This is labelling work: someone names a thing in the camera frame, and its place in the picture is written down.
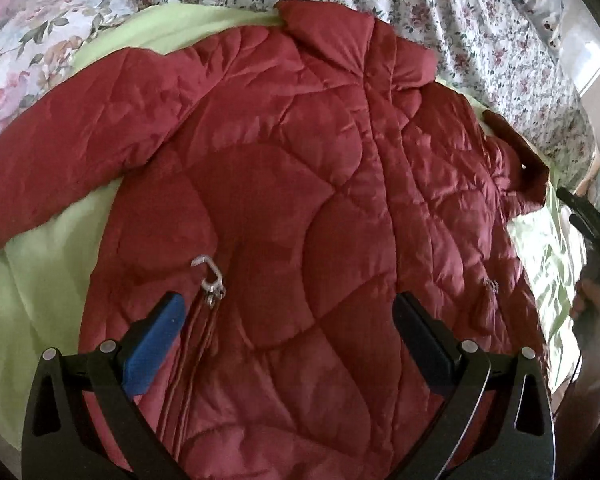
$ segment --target metal rivet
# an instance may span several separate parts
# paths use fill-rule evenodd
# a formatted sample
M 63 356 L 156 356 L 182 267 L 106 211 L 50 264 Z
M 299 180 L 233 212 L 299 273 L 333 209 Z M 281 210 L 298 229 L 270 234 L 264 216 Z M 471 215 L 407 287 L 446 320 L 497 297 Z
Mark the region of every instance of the metal rivet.
M 470 339 L 465 339 L 461 344 L 462 350 L 468 354 L 475 354 L 478 351 L 478 344 Z
M 536 358 L 536 353 L 534 352 L 534 350 L 532 348 L 529 348 L 528 346 L 525 346 L 522 349 L 522 355 L 524 357 L 526 357 L 527 359 L 535 359 Z
M 109 353 L 113 352 L 115 349 L 116 349 L 116 342 L 111 339 L 107 339 L 106 341 L 103 341 L 102 343 L 100 343 L 100 351 L 103 354 L 109 354 Z
M 56 357 L 56 349 L 55 348 L 47 348 L 44 352 L 42 352 L 42 358 L 45 361 L 51 361 L 54 357 Z

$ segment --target quilted jacket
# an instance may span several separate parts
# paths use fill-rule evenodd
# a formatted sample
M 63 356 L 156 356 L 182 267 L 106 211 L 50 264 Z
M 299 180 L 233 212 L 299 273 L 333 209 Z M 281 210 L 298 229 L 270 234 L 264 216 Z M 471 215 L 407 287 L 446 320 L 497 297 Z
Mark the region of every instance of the quilted jacket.
M 124 174 L 81 351 L 180 292 L 186 325 L 137 401 L 192 478 L 383 479 L 440 405 L 397 292 L 459 339 L 543 355 L 506 222 L 544 182 L 434 82 L 431 51 L 335 4 L 278 10 L 285 27 L 115 52 L 25 112 L 0 137 L 0 247 Z M 224 274 L 213 310 L 199 254 Z

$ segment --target hand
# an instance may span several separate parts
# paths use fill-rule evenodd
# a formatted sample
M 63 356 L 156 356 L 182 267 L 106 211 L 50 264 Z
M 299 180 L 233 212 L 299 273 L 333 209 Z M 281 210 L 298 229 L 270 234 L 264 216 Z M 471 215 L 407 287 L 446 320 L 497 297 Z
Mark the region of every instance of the hand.
M 569 315 L 574 319 L 586 308 L 595 308 L 596 317 L 587 345 L 582 348 L 582 369 L 578 384 L 580 389 L 590 388 L 600 382 L 600 286 L 592 280 L 576 283 L 576 297 Z

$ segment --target zipper slider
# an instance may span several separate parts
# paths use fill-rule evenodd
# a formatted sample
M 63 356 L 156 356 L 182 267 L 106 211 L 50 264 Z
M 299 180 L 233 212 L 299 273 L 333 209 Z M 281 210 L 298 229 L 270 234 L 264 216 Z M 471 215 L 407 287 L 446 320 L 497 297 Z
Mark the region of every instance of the zipper slider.
M 207 264 L 209 269 L 216 275 L 216 280 L 213 283 L 209 283 L 207 280 L 202 280 L 202 290 L 206 293 L 205 303 L 208 305 L 209 309 L 213 309 L 216 306 L 216 303 L 226 294 L 226 288 L 222 284 L 222 272 L 216 266 L 216 263 L 212 260 L 211 256 L 207 256 L 206 254 L 200 254 L 193 259 L 191 262 L 191 267 L 197 267 L 198 265 Z

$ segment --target yellow-green blanket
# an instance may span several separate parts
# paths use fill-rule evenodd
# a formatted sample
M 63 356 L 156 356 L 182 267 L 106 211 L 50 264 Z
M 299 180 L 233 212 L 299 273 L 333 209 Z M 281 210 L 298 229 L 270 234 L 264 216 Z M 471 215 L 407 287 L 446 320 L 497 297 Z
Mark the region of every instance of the yellow-green blanket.
M 126 46 L 166 54 L 229 27 L 279 24 L 272 12 L 187 4 L 151 7 L 83 46 L 74 68 L 81 70 Z M 472 105 L 480 116 L 484 107 L 475 100 Z M 0 434 L 17 448 L 40 353 L 48 346 L 65 354 L 77 351 L 90 274 L 119 186 L 117 180 L 93 191 L 43 226 L 13 238 L 0 251 Z M 550 343 L 550 383 L 555 388 L 577 357 L 573 335 L 564 323 L 574 271 L 553 188 L 547 197 L 544 209 L 514 220 L 509 231 L 538 299 Z

